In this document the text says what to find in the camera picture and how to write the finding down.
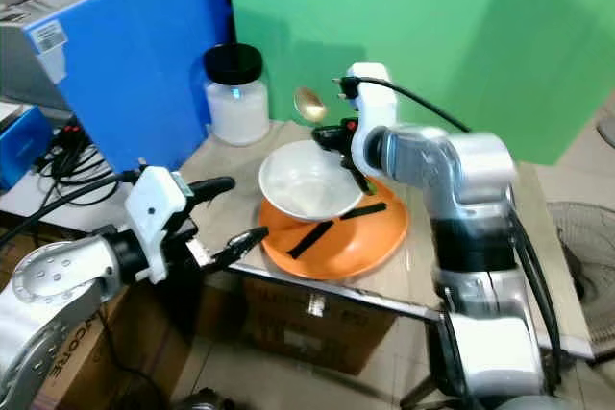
orange plate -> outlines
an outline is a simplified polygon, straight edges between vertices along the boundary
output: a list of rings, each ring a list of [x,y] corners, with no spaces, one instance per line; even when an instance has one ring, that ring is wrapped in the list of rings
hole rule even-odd
[[[369,271],[383,263],[402,243],[408,228],[406,207],[382,183],[374,196],[364,196],[357,205],[386,203],[386,210],[349,220],[335,218],[325,234],[297,259],[293,249],[317,223],[305,223],[282,213],[262,200],[258,221],[269,228],[262,241],[267,254],[282,269],[294,276],[337,280]]]

white bowl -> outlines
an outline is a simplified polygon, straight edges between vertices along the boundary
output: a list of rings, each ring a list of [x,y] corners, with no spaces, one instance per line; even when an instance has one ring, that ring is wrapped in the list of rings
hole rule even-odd
[[[258,184],[279,211],[302,221],[326,221],[352,210],[363,193],[340,155],[314,141],[278,148],[258,172]]]

green backdrop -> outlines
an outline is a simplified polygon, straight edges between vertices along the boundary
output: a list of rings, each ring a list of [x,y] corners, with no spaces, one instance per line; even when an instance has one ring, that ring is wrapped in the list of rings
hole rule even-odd
[[[350,115],[331,77],[383,62],[393,81],[513,155],[554,162],[615,87],[615,0],[234,0],[239,40],[265,60],[275,119],[298,86]],[[400,100],[406,121],[443,126]]]

floor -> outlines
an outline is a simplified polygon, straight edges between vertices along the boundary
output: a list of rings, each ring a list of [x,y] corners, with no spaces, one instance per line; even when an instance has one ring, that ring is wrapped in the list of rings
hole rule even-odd
[[[613,101],[609,104],[615,108]],[[599,109],[556,166],[538,167],[547,200],[615,208],[615,149],[594,130],[596,120],[608,111],[607,107]],[[427,370],[423,326],[409,319],[399,319],[392,326],[357,377],[326,372],[241,344],[197,339],[174,399],[210,387],[254,410],[394,409]],[[596,370],[577,363],[563,376],[558,392],[572,408],[613,408],[615,361]]]

black jar lid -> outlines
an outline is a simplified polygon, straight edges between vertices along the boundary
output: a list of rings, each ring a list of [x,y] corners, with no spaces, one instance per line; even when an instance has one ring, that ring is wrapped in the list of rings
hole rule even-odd
[[[203,64],[209,78],[222,85],[247,84],[262,73],[260,51],[245,43],[216,45],[203,55]]]

